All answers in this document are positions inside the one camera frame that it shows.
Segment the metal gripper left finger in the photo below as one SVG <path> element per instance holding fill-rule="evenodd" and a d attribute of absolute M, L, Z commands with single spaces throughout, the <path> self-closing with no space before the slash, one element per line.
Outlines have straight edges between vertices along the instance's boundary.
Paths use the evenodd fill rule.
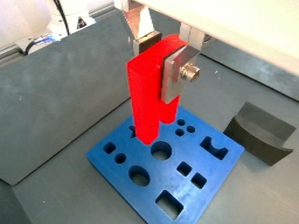
<path fill-rule="evenodd" d="M 113 0 L 121 10 L 133 42 L 133 54 L 139 55 L 160 40 L 163 34 L 155 30 L 150 9 L 135 0 Z"/>

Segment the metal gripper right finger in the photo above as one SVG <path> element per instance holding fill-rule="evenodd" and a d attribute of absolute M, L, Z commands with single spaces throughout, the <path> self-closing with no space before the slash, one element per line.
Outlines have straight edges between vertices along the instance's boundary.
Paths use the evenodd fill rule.
<path fill-rule="evenodd" d="M 200 77 L 200 69 L 195 66 L 202 50 L 215 38 L 198 28 L 182 24 L 179 40 L 187 45 L 175 50 L 163 61 L 162 101 L 170 103 L 183 92 L 184 82 L 195 82 Z"/>

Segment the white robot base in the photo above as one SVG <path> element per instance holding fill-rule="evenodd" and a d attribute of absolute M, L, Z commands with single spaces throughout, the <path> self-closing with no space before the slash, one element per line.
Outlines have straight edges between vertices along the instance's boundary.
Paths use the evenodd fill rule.
<path fill-rule="evenodd" d="M 95 24 L 84 0 L 45 0 L 51 22 L 47 29 L 60 38 Z"/>

